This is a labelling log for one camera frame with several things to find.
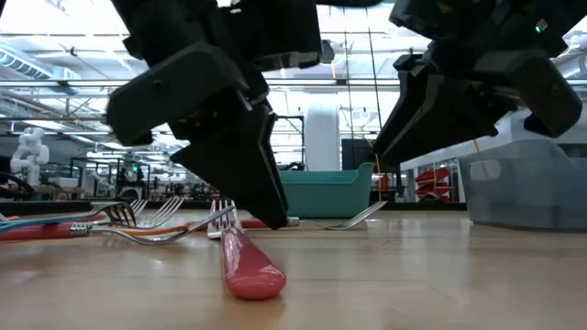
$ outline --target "teal bin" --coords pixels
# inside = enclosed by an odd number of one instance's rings
[[[358,170],[282,170],[289,216],[301,218],[351,218],[369,207],[371,176],[375,164]]]

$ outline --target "translucent plastic bin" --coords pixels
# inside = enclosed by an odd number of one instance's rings
[[[587,229],[587,159],[555,143],[516,141],[459,159],[473,223],[537,230]]]

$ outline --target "red fork handle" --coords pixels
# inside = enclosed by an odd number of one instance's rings
[[[32,225],[0,234],[0,241],[74,238],[72,224]]]
[[[224,283],[235,296],[246,300],[274,297],[285,286],[285,274],[237,228],[222,232]]]

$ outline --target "wooden table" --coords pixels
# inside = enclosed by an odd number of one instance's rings
[[[183,222],[202,214],[182,213]],[[587,236],[378,213],[358,230],[249,231],[281,298],[225,292],[219,242],[95,236],[0,245],[2,329],[585,329]]]

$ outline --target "white robot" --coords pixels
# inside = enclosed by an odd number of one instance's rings
[[[18,137],[17,152],[10,160],[10,171],[20,173],[27,170],[27,183],[31,186],[39,184],[39,165],[49,162],[49,148],[41,144],[40,140],[45,135],[45,130],[38,127],[28,127],[25,133]],[[27,159],[21,159],[26,153]]]

